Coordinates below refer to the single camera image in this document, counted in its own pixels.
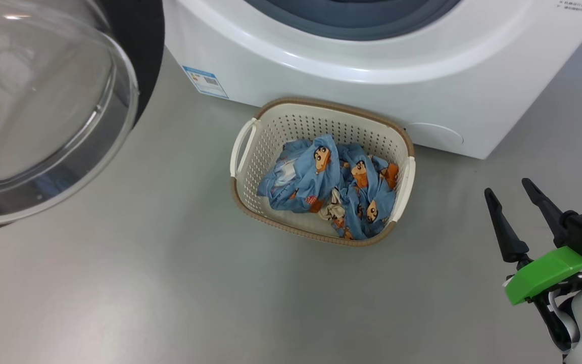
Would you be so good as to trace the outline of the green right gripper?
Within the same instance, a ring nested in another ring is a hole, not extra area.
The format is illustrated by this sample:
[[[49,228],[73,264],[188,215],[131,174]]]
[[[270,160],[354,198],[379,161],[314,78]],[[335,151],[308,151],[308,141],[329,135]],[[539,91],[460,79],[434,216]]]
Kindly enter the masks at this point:
[[[555,246],[564,246],[566,228],[563,212],[531,181],[522,179],[527,196],[539,208],[553,235]],[[515,233],[503,214],[503,205],[490,188],[483,192],[495,236],[504,262],[515,263],[516,273],[504,282],[504,293],[513,305],[533,304],[547,327],[552,342],[561,352],[570,352],[580,340],[579,325],[556,299],[582,291],[582,256],[570,247],[560,247],[537,260]]]

